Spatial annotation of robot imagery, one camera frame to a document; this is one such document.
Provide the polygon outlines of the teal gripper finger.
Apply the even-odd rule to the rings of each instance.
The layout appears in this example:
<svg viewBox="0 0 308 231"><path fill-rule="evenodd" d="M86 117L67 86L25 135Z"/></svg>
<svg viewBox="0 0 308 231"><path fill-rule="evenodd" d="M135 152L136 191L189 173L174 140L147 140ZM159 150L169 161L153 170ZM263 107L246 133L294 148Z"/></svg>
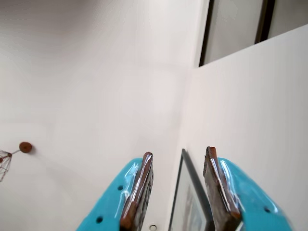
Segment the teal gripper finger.
<svg viewBox="0 0 308 231"><path fill-rule="evenodd" d="M153 154L132 159L110 183L78 231L142 230L154 180Z"/></svg>
<svg viewBox="0 0 308 231"><path fill-rule="evenodd" d="M208 146L204 181L217 231L291 231L281 208L237 165Z"/></svg>

